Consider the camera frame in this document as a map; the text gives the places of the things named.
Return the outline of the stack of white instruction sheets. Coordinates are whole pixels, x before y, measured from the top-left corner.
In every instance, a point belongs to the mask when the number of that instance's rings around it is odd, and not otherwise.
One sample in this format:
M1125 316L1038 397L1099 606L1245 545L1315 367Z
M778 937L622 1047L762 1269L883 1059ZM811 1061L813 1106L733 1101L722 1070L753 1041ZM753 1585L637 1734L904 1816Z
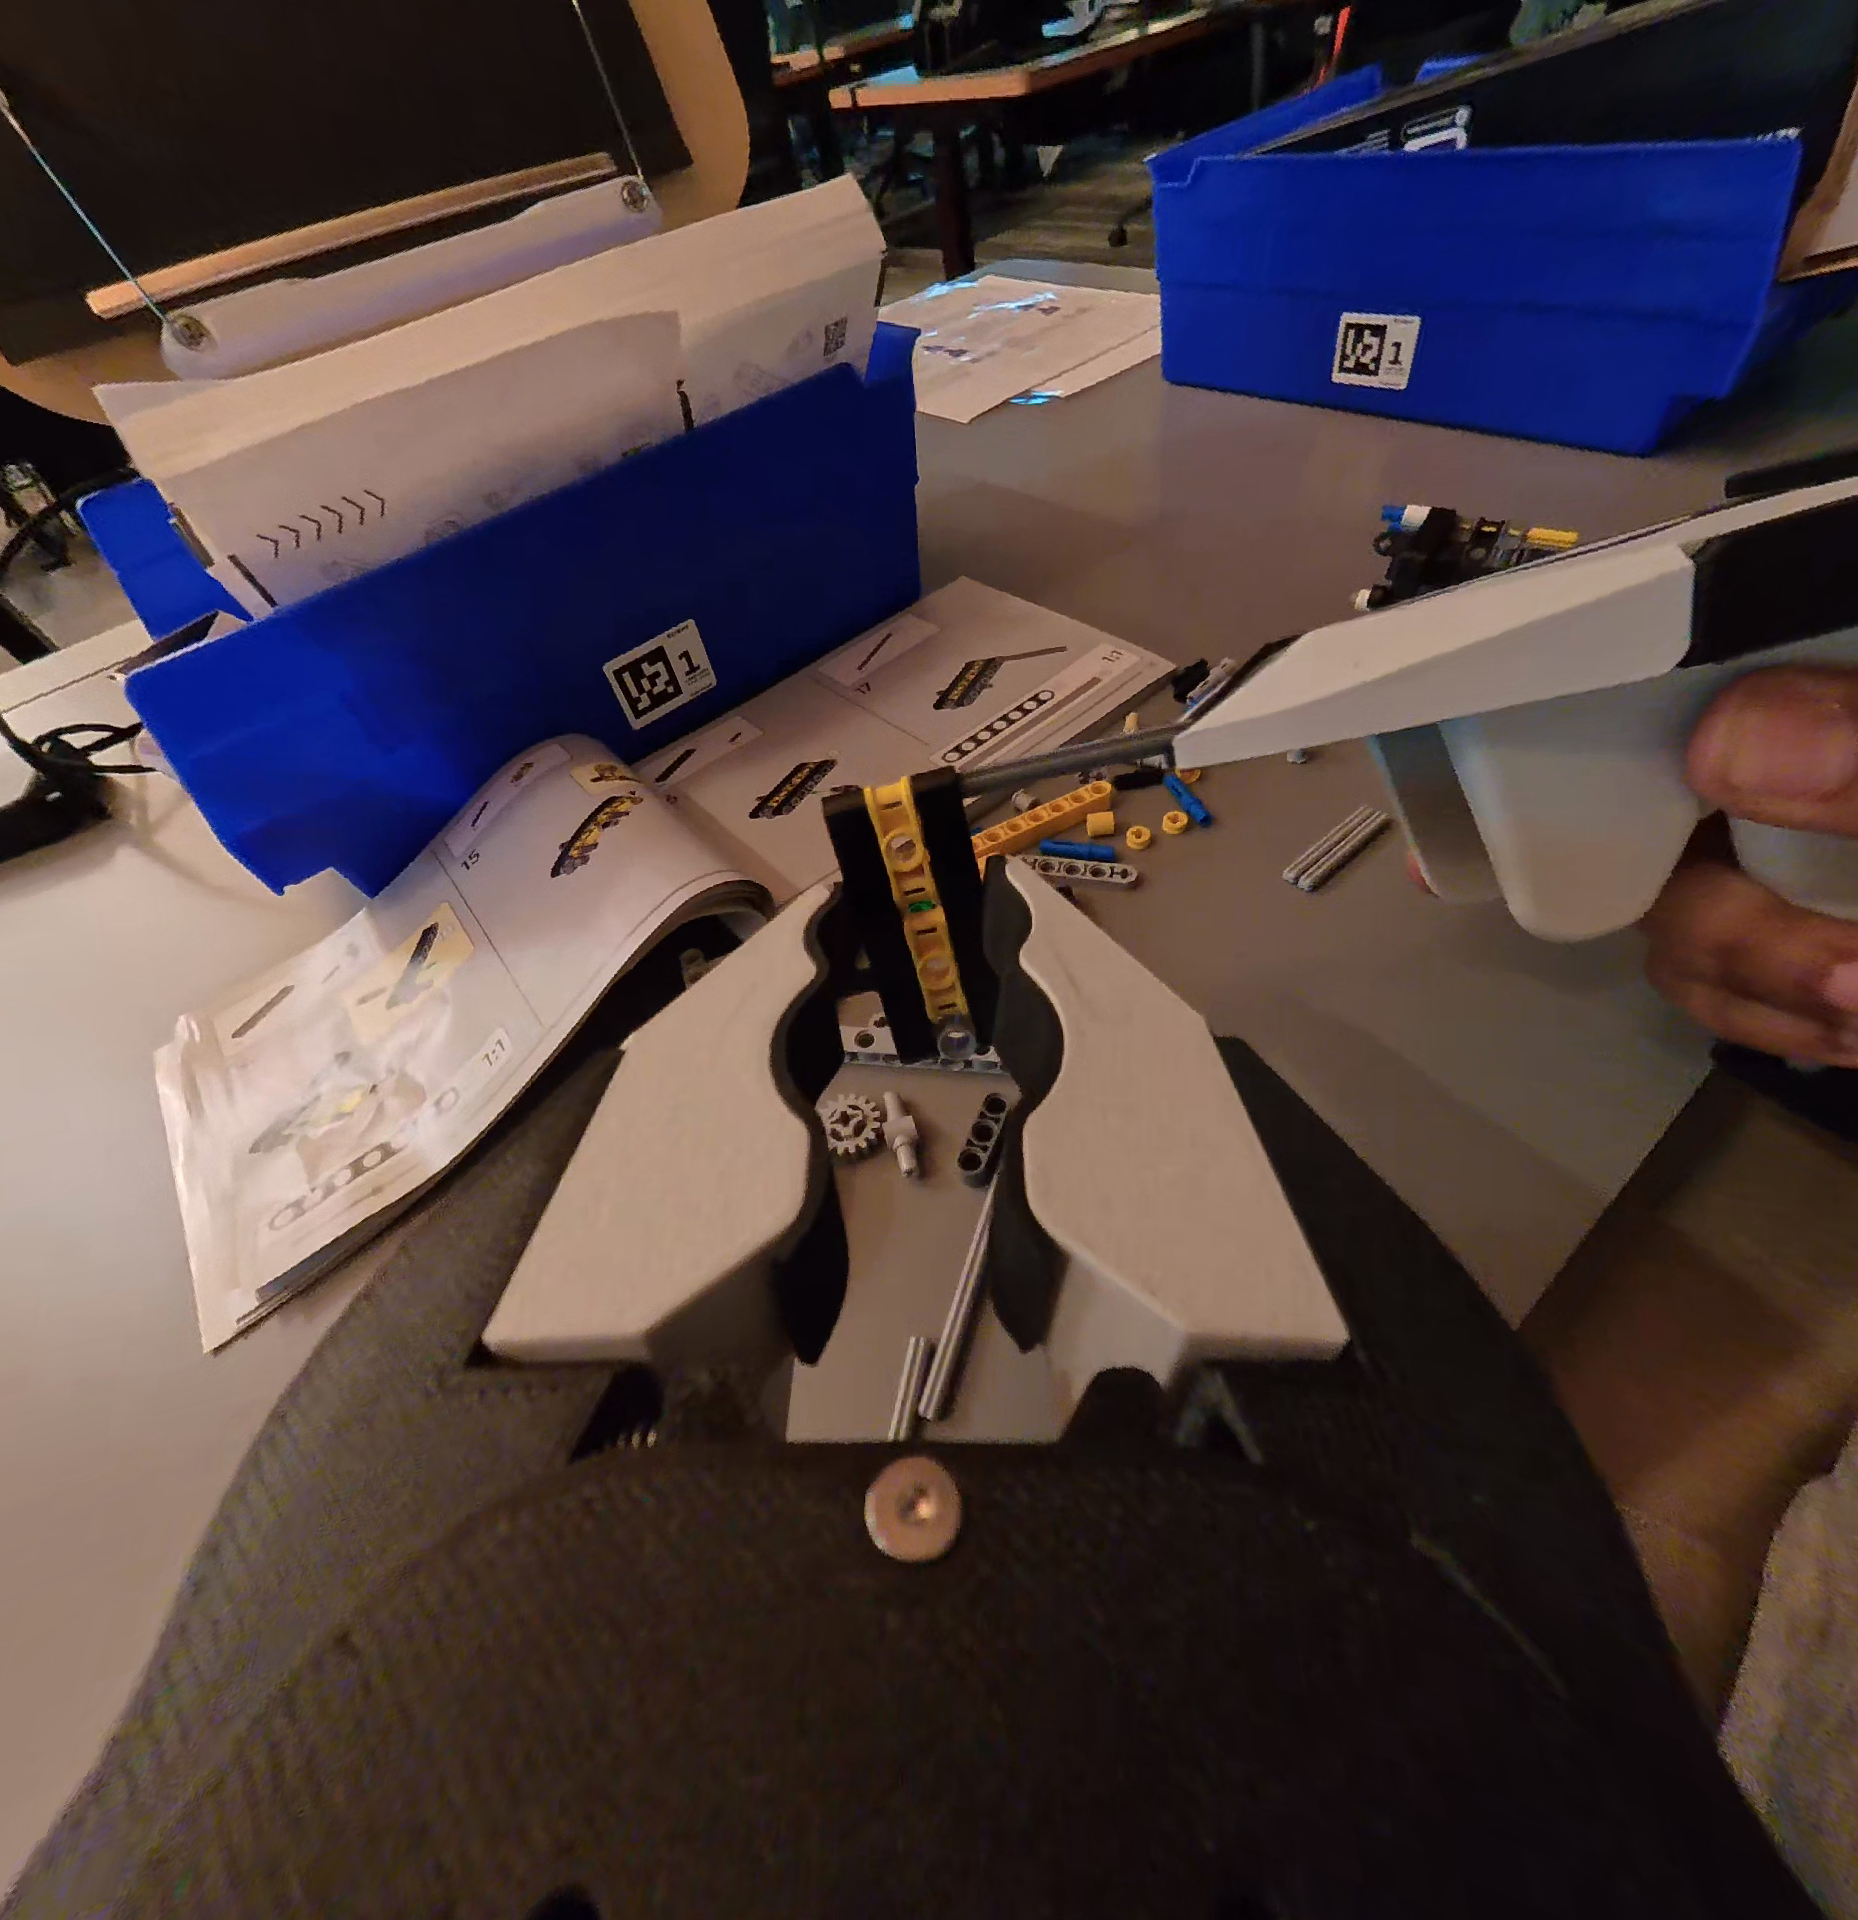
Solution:
M851 174L223 381L100 386L246 615L355 582L822 372L867 367Z

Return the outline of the long yellow lego beam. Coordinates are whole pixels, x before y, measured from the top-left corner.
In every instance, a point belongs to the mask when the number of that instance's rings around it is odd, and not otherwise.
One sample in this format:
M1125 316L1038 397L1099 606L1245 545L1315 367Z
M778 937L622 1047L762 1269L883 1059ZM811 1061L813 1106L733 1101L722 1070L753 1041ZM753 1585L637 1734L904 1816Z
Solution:
M1109 839L1116 830L1112 801L1112 783L1083 783L972 832L971 849L978 865L984 865L994 857L1038 849L1042 839Z

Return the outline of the open lego instruction booklet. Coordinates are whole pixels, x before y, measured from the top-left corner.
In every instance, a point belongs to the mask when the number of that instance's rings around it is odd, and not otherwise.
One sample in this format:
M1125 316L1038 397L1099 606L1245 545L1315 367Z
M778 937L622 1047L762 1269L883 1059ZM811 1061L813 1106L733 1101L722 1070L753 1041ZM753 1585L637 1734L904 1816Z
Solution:
M673 741L509 755L362 913L155 1050L201 1348L404 1213L678 924L747 935L830 877L825 795L1050 751L1171 673L952 582Z

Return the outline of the white rolled banner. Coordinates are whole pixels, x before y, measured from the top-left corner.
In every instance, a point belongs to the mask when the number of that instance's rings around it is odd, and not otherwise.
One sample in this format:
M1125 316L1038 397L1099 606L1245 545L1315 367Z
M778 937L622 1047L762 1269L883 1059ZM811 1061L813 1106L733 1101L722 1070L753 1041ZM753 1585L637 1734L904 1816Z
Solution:
M631 178L570 188L498 221L317 275L274 275L172 313L158 354L174 377L286 365L475 302L663 226Z

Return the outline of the person's right hand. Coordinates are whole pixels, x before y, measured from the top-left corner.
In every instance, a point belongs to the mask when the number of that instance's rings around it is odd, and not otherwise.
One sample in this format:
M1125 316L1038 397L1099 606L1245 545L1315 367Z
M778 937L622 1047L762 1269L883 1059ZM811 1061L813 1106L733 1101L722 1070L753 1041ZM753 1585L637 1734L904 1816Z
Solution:
M1704 815L1858 839L1858 670L1772 668L1697 721ZM1723 1043L1858 1069L1858 924L1772 894L1699 829L1637 924L1649 985Z

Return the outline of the black cardboard box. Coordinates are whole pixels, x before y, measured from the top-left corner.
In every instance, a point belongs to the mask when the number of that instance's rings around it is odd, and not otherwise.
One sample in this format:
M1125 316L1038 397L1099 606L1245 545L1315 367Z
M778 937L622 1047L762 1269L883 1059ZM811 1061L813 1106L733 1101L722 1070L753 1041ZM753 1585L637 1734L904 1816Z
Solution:
M1858 82L1858 2L1642 5L1383 90L1256 153L1602 146L1793 135L1815 180Z

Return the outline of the black flat device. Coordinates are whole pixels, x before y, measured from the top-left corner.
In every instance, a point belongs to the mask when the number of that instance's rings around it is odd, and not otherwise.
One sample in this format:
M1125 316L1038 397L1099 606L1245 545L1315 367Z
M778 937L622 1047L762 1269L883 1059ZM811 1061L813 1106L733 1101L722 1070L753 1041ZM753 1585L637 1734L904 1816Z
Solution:
M0 867L46 851L111 818L110 774L100 754L130 739L134 728L74 723L35 738L22 751L29 781L0 804Z

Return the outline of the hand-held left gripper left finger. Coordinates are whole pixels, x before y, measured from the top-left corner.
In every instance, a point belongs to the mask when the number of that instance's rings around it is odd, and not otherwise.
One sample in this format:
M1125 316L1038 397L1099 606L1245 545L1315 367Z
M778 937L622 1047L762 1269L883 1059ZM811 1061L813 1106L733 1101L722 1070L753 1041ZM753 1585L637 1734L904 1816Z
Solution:
M517 1362L818 1360L847 1246L818 1101L841 1069L837 881L621 1050L482 1332Z

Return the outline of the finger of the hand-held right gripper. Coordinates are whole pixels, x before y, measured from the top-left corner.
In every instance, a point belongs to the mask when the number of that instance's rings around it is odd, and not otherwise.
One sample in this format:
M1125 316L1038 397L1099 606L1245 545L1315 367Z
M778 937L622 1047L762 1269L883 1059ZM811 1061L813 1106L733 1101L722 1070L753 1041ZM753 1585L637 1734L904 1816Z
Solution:
M1693 568L1625 542L1315 628L1192 718L1210 768L1656 680L1689 645Z

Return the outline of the small multicoloured lego subassembly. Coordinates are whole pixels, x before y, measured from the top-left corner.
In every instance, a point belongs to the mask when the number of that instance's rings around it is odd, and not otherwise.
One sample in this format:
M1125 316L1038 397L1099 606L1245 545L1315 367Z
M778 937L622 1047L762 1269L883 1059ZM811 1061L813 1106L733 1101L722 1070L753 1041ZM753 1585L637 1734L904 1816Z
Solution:
M1574 549L1570 530L1460 515L1448 507L1383 503L1371 551L1385 563L1378 582L1350 598L1355 611L1376 611L1534 559Z

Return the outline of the long grey lego axle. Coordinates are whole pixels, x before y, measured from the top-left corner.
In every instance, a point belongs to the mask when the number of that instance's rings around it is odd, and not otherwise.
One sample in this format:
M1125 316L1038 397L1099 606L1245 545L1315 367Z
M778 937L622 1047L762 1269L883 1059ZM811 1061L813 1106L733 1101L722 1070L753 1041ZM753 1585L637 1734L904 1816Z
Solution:
M1022 755L1005 763L968 766L956 773L961 798L986 798L1046 776L1092 773L1097 768L1130 768L1154 759L1174 755L1174 745L1186 732L1186 721L1140 732L1116 732L1087 741L1069 741L1050 754Z

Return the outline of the blue bin with black box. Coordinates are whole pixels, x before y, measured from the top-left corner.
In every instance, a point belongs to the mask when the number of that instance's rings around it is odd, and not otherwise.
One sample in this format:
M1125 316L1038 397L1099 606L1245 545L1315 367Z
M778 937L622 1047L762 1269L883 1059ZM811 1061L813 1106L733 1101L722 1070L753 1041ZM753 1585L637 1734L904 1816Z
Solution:
M1376 65L1151 157L1174 386L1649 456L1858 298L1777 277L1794 135L1385 150Z

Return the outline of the pile of small lego pieces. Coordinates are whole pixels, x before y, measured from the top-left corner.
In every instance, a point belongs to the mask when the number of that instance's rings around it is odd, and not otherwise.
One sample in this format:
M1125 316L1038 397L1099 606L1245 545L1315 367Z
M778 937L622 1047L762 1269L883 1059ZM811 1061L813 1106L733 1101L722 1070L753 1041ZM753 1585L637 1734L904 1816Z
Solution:
M1274 659L1274 653L1277 653L1277 647L1264 647L1259 653L1256 653L1252 659L1244 659L1242 662L1231 662L1231 660L1217 662L1216 670L1208 673L1202 681L1189 683L1188 700L1181 705L1181 709L1174 713L1174 718L1164 721L1161 725L1174 725L1174 723L1186 721L1186 728L1188 728L1194 721L1204 718L1204 713L1210 706L1217 706L1227 695L1231 695L1242 683L1245 683L1245 680L1250 680L1250 674L1258 668L1270 662ZM1140 732L1140 730L1151 730L1151 728L1137 725L1137 728L1125 730L1125 732ZM1196 824L1208 821L1204 802L1194 798L1194 781L1200 776L1200 768L1189 766L1189 768L1183 769L1176 763L1174 755L1171 755L1171 760L1169 759L1154 759L1154 760L1137 763L1137 766L1130 766L1130 768L1109 766L1109 768L1097 768L1092 773L1073 773L1069 776L1078 780L1078 783L1071 787L1069 790L1073 790L1083 783L1090 783L1090 781L1109 781L1116 788L1116 798L1125 790L1132 790L1132 788L1161 787L1174 798L1174 804L1161 816L1161 832L1167 832L1167 835L1176 835L1176 832L1183 832L1183 830L1188 830ZM1032 804L1038 804L1038 802L1032 801L1032 798L1028 801L1012 801L1012 815L1018 815L1018 812L1022 812ZM1109 839L1087 839L1087 838L1083 838L1083 839L1042 839L1038 849L1019 851L1019 857L1032 859L1036 854L1054 854L1054 857L1076 857L1076 859L1125 861L1125 857L1130 851L1144 851L1144 849L1151 847L1151 843L1153 843L1153 826L1151 824L1140 821L1140 824L1134 824L1132 829L1125 829L1118 818L1118 812L1116 812L1116 830L1109 835Z

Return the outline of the brown cardboard flap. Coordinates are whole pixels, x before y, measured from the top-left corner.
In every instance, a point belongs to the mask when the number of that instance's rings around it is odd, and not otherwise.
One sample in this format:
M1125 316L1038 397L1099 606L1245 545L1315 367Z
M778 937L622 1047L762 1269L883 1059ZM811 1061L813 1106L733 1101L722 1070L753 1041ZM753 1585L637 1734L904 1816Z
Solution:
M1858 269L1858 73L1826 166L1794 213L1780 283Z

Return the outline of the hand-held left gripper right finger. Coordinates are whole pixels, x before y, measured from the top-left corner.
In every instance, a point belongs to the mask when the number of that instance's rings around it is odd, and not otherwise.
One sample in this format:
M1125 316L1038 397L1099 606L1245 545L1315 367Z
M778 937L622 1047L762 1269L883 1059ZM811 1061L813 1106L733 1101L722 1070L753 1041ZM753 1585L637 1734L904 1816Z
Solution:
M1204 1017L1022 859L984 881L1019 1091L984 1276L1062 1407L1102 1375L1332 1360L1348 1326Z

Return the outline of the black and yellow lego assembly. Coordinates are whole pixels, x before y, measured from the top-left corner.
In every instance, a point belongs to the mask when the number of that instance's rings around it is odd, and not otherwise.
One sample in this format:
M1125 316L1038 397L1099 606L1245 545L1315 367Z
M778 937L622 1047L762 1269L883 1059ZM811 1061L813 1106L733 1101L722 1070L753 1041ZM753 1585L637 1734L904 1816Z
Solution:
M897 1057L971 1063L990 1045L999 983L956 774L841 787L823 798L822 821Z

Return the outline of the blue bin with paper sheets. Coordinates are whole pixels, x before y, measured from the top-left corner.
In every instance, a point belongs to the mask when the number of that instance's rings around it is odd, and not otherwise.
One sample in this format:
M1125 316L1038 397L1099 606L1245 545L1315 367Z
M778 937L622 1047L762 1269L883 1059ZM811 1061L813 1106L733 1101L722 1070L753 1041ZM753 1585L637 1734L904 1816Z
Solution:
M650 755L921 587L915 330L128 674L216 843L372 895L509 755Z

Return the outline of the wooden background desk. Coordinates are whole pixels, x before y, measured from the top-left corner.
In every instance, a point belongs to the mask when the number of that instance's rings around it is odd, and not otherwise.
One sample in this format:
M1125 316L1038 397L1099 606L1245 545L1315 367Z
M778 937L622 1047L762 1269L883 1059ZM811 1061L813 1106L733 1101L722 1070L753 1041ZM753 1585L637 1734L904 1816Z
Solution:
M1151 15L1126 27L1099 27L1080 44L994 68L921 78L915 68L894 68L861 82L837 85L827 95L834 111L897 111L924 108L1005 106L1036 97L1060 87L1080 85L1109 69L1161 57L1216 36L1245 31L1250 47L1264 51L1267 27L1286 17L1322 12L1326 5L1238 2L1183 6Z

